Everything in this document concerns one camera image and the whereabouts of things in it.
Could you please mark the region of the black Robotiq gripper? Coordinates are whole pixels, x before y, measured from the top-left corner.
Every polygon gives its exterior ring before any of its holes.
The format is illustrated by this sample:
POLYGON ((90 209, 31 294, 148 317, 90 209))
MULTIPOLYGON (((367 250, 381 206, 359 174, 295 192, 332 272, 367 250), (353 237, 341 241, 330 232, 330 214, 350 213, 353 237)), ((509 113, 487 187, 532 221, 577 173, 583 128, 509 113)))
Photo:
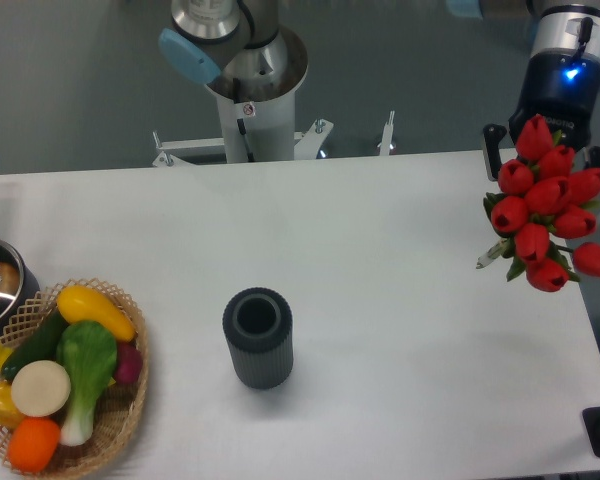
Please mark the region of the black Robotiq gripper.
MULTIPOLYGON (((570 56, 534 56, 529 61, 516 110, 509 118, 509 134, 516 141, 526 122, 539 114, 552 132, 564 135, 565 145, 583 150, 582 170, 600 169, 600 146, 589 146, 590 121, 600 88, 600 65, 570 56)), ((482 151, 487 177, 496 181, 502 160, 500 143, 507 128, 487 124, 482 129, 482 151)))

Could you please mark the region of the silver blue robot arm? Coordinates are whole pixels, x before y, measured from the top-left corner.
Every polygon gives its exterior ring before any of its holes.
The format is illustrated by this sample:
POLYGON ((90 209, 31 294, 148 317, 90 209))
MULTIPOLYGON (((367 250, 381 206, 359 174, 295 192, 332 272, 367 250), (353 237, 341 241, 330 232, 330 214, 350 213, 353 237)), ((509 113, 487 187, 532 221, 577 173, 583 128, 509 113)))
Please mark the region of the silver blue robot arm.
MULTIPOLYGON (((600 168, 590 121, 600 88, 600 1, 451 1, 464 18, 529 14, 537 30, 517 107, 506 125, 482 133, 487 172, 499 174, 500 142, 518 140, 539 114, 552 132, 600 168)), ((279 22, 274 1, 175 1, 159 49, 189 81, 216 98, 221 146, 230 163, 318 157, 331 124, 295 131, 295 93, 308 68, 299 37, 279 22)))

